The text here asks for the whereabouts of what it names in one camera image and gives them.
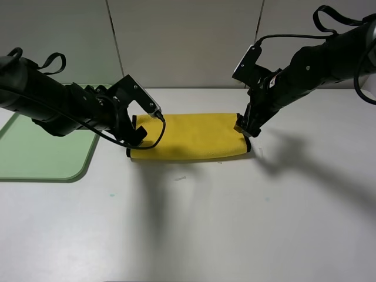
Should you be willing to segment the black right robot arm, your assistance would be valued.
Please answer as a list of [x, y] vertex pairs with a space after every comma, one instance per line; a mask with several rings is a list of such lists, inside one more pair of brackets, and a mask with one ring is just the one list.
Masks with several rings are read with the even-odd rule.
[[357, 95], [369, 104], [375, 100], [361, 91], [359, 78], [375, 73], [375, 15], [358, 21], [322, 5], [313, 13], [324, 43], [305, 46], [290, 64], [274, 72], [256, 64], [261, 44], [271, 35], [251, 45], [234, 70], [233, 79], [249, 87], [250, 101], [234, 128], [247, 137], [257, 137], [261, 127], [280, 109], [305, 97], [319, 86], [352, 79]]

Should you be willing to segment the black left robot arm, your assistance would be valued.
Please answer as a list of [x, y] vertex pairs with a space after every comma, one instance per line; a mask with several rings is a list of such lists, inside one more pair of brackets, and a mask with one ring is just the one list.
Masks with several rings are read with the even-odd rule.
[[95, 129], [129, 146], [143, 142], [147, 131], [129, 117], [125, 93], [103, 85], [63, 85], [22, 54], [16, 47], [1, 57], [1, 108], [31, 118], [56, 137]]

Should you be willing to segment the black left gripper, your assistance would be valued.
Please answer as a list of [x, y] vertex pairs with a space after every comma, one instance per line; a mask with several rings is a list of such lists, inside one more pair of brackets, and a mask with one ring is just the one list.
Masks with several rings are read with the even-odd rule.
[[85, 91], [93, 94], [100, 105], [99, 117], [92, 120], [96, 121], [95, 125], [113, 135], [117, 141], [129, 141], [132, 146], [142, 144], [147, 131], [143, 126], [135, 128], [127, 112], [129, 101], [121, 100], [117, 89], [107, 89], [103, 85], [96, 88], [87, 85]]

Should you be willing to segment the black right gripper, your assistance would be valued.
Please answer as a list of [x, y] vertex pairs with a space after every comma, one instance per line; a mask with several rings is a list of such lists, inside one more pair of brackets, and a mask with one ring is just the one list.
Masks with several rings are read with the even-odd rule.
[[258, 137], [261, 127], [290, 103], [288, 73], [288, 69], [278, 69], [248, 90], [250, 101], [245, 116], [237, 114], [235, 131], [245, 137]]

